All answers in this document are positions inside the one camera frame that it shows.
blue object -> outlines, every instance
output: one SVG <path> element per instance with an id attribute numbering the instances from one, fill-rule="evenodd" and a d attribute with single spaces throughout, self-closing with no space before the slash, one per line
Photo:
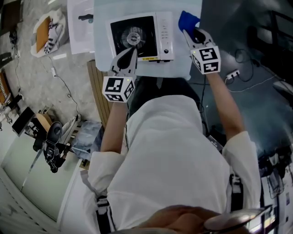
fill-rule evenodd
<path id="1" fill-rule="evenodd" d="M 190 35 L 191 38 L 193 38 L 193 30 L 195 28 L 195 25 L 201 21 L 196 16 L 186 12 L 182 11 L 181 16 L 179 18 L 178 26 L 179 29 L 183 32 L 183 29 L 187 31 L 187 33 Z"/>

white cloth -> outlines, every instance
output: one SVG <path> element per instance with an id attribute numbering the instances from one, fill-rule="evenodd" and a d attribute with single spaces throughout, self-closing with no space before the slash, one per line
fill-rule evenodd
<path id="1" fill-rule="evenodd" d="M 96 67 L 100 71 L 110 69 L 113 57 L 106 30 L 106 21 L 139 13 L 171 11 L 175 60 L 168 63 L 141 61 L 137 63 L 136 75 L 153 77 L 183 77 L 190 79 L 190 50 L 178 21 L 182 11 L 201 17 L 202 0 L 99 0 L 94 5 L 94 43 Z"/>
<path id="2" fill-rule="evenodd" d="M 200 113 L 186 96 L 163 96 L 145 103 L 127 122 L 129 152 L 92 155 L 89 181 L 108 201 L 117 229 L 128 229 L 171 205 L 226 210 L 230 166 L 244 184 L 244 208 L 260 201 L 260 174 L 247 132 L 231 138 L 223 156 L 202 134 Z M 94 233 L 94 195 L 85 212 Z"/>

white sheet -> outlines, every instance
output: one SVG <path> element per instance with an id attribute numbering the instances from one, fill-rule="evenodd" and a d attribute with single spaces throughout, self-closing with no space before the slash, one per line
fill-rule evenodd
<path id="1" fill-rule="evenodd" d="M 201 17 L 202 0 L 96 0 L 94 6 L 94 43 L 96 67 L 100 71 L 108 71 L 113 60 L 106 21 L 122 16 L 154 11 L 171 11 L 174 21 L 174 53 L 175 60 L 168 63 L 139 62 L 136 75 L 153 77 L 190 78 L 190 51 L 183 33 L 178 28 L 178 20 L 182 11 L 187 11 L 198 18 Z"/>

power strip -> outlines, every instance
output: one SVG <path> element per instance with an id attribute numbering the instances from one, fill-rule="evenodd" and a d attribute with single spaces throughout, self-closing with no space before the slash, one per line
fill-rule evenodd
<path id="1" fill-rule="evenodd" d="M 239 70 L 235 70 L 226 76 L 226 80 L 232 79 L 240 74 Z"/>

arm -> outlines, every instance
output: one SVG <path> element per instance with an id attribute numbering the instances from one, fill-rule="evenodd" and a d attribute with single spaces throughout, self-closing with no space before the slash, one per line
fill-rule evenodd
<path id="1" fill-rule="evenodd" d="M 240 111 L 219 74 L 207 74 L 206 77 L 211 85 L 217 110 L 228 141 L 245 130 Z"/>
<path id="2" fill-rule="evenodd" d="M 126 103 L 113 103 L 102 140 L 101 152 L 121 153 L 127 111 Z"/>

